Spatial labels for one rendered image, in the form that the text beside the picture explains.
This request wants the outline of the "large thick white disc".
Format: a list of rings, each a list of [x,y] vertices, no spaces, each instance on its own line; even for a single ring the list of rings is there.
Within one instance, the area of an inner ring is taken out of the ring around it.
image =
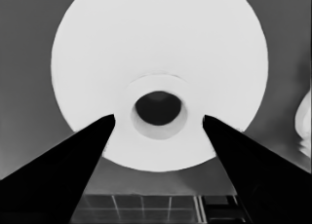
[[[74,0],[52,48],[52,84],[74,131],[107,115],[103,157],[166,172],[215,156],[207,116],[244,131],[262,102],[268,49],[247,0]]]

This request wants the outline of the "white round carrier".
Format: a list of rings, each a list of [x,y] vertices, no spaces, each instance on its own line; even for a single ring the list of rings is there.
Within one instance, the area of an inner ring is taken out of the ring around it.
[[[294,126],[302,139],[308,139],[311,136],[311,91],[308,91],[297,108]]]

